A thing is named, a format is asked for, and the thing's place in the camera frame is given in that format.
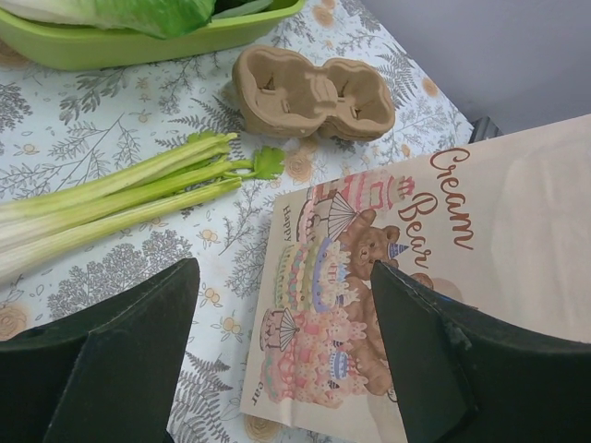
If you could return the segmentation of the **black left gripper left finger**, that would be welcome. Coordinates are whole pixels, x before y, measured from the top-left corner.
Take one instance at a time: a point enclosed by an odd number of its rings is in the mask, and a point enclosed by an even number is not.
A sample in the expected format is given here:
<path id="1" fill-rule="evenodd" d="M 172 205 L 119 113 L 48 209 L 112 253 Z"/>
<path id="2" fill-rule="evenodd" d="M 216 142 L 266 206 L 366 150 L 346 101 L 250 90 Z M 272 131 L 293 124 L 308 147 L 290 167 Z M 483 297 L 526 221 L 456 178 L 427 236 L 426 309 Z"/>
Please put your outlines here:
<path id="1" fill-rule="evenodd" d="M 137 286 L 1 344 L 4 442 L 170 442 L 197 304 L 184 258 Z"/>

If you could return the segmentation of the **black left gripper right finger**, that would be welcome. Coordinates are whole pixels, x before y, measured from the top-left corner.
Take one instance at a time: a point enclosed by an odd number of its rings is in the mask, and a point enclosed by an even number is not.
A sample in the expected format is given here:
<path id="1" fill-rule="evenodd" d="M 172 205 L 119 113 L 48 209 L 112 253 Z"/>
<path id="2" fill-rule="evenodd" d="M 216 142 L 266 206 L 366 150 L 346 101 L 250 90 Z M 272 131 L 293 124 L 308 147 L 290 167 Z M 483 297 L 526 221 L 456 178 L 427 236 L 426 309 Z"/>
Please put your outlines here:
<path id="1" fill-rule="evenodd" d="M 586 442 L 590 347 L 514 326 L 377 262 L 373 299 L 411 442 Z"/>

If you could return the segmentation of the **brown paper takeout bag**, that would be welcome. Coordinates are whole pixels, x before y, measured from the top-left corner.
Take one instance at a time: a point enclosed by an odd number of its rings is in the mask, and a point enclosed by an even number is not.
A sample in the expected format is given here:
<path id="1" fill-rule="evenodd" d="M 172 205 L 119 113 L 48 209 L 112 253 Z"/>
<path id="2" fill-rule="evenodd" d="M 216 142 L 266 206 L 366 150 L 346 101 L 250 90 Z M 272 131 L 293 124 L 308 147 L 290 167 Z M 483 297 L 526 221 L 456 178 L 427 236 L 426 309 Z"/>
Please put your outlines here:
<path id="1" fill-rule="evenodd" d="M 243 413 L 404 441 L 370 301 L 379 259 L 503 320 L 589 341 L 589 117 L 277 197 Z"/>

